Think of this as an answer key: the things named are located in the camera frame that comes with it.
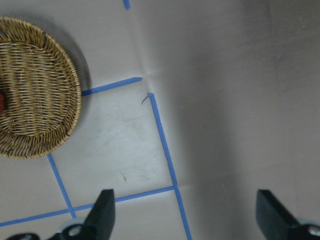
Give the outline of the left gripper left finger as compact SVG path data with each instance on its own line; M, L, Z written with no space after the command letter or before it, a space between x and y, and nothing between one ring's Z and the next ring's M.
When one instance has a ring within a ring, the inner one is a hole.
M40 215L8 221L7 225L16 225L34 220L41 220L57 215L63 215L67 210L44 213ZM47 240L109 240L114 229L116 219L115 195L113 189L104 189L84 220L75 218L71 223L64 225ZM41 240L34 232L18 232L5 240Z

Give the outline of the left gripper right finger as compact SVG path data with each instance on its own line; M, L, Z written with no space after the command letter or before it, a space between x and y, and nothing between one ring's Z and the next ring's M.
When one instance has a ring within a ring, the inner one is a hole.
M300 223L267 189L256 194L255 219L267 240L318 240L320 226Z

